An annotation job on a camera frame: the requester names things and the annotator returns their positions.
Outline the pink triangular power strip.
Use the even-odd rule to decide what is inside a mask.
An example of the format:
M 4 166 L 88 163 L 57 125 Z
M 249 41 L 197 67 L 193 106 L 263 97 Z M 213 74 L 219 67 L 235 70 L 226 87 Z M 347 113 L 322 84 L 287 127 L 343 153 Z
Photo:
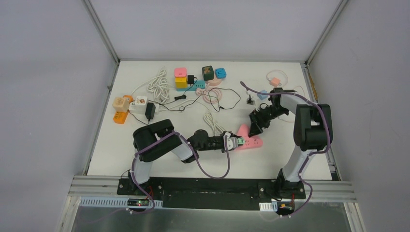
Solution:
M 253 137 L 249 137 L 249 126 L 247 124 L 241 124 L 236 135 L 239 137 L 242 137 L 244 142 L 241 146 L 239 146 L 235 150 L 260 148 L 264 144 L 262 139 L 257 135 Z

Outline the green charger plug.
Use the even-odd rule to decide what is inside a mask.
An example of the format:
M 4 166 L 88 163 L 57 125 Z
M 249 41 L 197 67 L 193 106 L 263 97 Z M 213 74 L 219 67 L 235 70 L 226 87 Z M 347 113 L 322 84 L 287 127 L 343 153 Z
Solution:
M 243 137 L 236 138 L 236 143 L 238 146 L 243 146 L 245 144 L 245 139 Z

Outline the blue charger plug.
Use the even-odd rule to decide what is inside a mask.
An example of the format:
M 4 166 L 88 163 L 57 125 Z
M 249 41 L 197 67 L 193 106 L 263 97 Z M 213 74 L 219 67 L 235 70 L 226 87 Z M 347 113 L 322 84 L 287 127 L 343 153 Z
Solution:
M 268 94 L 268 92 L 266 91 L 266 90 L 261 90 L 258 94 L 257 94 L 257 97 L 260 99 L 260 100 L 265 100 L 265 99 L 267 99 L 268 98 L 268 96 L 269 96 L 269 94 Z

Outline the pink charger plug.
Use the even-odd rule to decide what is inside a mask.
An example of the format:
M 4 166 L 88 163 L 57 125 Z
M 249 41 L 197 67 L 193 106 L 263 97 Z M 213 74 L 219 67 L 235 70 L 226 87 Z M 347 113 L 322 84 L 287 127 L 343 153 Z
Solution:
M 269 84 L 273 87 L 280 87 L 282 85 L 282 82 L 279 78 L 274 77 L 269 81 Z

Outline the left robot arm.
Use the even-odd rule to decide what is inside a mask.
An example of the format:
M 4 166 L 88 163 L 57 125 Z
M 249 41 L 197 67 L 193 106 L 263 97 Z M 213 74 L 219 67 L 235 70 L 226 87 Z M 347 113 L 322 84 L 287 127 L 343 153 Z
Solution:
M 230 161 L 229 152 L 243 145 L 243 138 L 230 131 L 209 136 L 207 131 L 197 130 L 187 139 L 175 131 L 169 119 L 138 128 L 132 137 L 135 152 L 129 171 L 129 189 L 138 196 L 147 191 L 153 162 L 167 153 L 176 155 L 182 163 L 192 163 L 199 160 L 199 151 L 220 150 Z

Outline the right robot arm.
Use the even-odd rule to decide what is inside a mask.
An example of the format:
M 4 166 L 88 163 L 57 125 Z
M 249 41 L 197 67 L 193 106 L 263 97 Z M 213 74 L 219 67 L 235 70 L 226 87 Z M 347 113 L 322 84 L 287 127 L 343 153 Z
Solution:
M 275 88 L 268 93 L 271 104 L 259 107 L 249 114 L 250 137 L 261 134 L 273 119 L 293 113 L 293 140 L 295 147 L 287 162 L 280 169 L 272 185 L 263 193 L 275 200 L 292 196 L 305 198 L 303 175 L 311 159 L 325 153 L 333 139 L 331 109 L 328 104 L 316 104 L 294 90 Z

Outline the pink round socket base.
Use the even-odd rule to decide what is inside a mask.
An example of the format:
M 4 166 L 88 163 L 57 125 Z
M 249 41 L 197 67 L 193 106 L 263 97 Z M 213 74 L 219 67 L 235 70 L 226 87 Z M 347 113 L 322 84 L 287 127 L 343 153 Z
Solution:
M 208 81 L 206 81 L 206 84 L 208 85 L 208 86 L 218 86 L 218 85 L 220 85 L 222 83 L 222 79 L 213 79 L 213 80 L 208 80 Z

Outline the small black plug adapter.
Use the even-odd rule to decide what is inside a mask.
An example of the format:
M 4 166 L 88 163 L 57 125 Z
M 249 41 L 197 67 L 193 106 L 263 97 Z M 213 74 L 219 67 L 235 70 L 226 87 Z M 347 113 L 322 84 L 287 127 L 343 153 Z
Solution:
M 194 85 L 197 81 L 197 77 L 194 75 L 187 75 L 187 84 L 188 85 Z

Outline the teal power strip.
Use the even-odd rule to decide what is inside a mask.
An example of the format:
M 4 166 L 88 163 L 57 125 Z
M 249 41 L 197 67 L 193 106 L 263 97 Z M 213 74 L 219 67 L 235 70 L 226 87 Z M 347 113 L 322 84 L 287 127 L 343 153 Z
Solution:
M 196 91 L 196 89 L 205 89 L 206 82 L 204 80 L 196 80 L 192 86 L 188 86 L 186 88 L 176 88 L 178 92 L 185 92 L 185 91 Z

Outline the blue cube adapter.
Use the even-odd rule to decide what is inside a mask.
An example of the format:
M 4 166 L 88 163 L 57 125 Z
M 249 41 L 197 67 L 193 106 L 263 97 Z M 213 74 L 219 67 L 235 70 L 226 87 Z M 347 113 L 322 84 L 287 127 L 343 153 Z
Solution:
M 214 70 L 217 79 L 224 79 L 227 77 L 226 70 L 224 68 L 217 68 Z

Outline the yellow cube adapter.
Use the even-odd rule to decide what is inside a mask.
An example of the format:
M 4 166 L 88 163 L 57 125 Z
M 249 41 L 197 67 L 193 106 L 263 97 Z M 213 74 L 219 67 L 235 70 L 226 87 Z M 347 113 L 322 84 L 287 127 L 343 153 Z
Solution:
M 175 77 L 176 89 L 184 89 L 188 87 L 188 82 L 186 77 Z

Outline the dark green cube adapter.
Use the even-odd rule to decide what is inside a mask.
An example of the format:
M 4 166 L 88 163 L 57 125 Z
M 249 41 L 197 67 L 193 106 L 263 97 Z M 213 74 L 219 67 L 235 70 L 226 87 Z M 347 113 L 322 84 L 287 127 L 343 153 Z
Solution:
M 205 81 L 210 81 L 214 79 L 214 69 L 212 66 L 202 67 L 202 75 Z

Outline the black power adapter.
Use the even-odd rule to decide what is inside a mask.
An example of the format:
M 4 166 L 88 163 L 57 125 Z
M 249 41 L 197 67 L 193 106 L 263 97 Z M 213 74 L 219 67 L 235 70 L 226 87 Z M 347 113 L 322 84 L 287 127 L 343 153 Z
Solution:
M 152 102 L 148 102 L 146 105 L 146 111 L 145 111 L 145 117 L 148 120 L 148 122 L 150 122 L 154 118 L 155 111 L 156 111 L 155 104 Z

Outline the pink cube adapter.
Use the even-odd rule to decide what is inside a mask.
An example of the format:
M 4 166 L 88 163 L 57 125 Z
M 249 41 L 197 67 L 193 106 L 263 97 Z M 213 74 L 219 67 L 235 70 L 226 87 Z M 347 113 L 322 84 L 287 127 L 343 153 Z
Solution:
M 174 69 L 174 77 L 175 78 L 186 78 L 187 77 L 187 69 L 185 67 L 177 67 Z

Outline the white cube adapter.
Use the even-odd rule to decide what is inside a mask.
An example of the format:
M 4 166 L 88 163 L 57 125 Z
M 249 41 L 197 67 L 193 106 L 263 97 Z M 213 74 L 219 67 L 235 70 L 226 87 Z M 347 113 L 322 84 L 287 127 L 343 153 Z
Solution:
M 146 111 L 146 107 L 148 105 L 148 103 L 153 103 L 155 106 L 155 114 L 158 115 L 159 114 L 159 104 L 158 103 L 154 103 L 152 101 L 150 101 L 150 99 L 147 96 L 136 96 L 136 99 L 134 101 L 132 101 L 129 105 L 129 112 L 132 114 L 140 114 L 143 115 Z

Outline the orange power strip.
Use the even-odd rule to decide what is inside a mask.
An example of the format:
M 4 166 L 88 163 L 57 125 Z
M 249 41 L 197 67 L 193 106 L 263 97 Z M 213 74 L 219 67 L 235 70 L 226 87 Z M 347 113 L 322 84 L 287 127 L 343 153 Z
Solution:
M 123 97 L 129 98 L 130 103 L 133 101 L 133 97 L 131 95 L 124 95 Z M 117 124 L 124 124 L 128 116 L 128 113 L 129 113 L 129 110 L 125 113 L 115 112 L 113 116 L 113 121 Z

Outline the beige cube adapter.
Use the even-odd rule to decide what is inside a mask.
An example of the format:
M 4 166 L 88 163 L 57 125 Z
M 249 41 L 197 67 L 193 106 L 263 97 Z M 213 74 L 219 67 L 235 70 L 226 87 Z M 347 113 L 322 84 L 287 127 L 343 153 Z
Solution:
M 112 107 L 116 112 L 125 113 L 128 111 L 130 99 L 127 97 L 115 97 Z

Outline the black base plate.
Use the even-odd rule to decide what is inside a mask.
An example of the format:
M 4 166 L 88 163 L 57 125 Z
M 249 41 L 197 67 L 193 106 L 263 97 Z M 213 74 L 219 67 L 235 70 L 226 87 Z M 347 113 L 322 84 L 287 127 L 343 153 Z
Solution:
M 151 177 L 140 185 L 121 178 L 118 195 L 142 196 L 148 192 L 164 208 L 257 211 L 261 203 L 306 199 L 301 181 L 275 179 L 209 179 Z

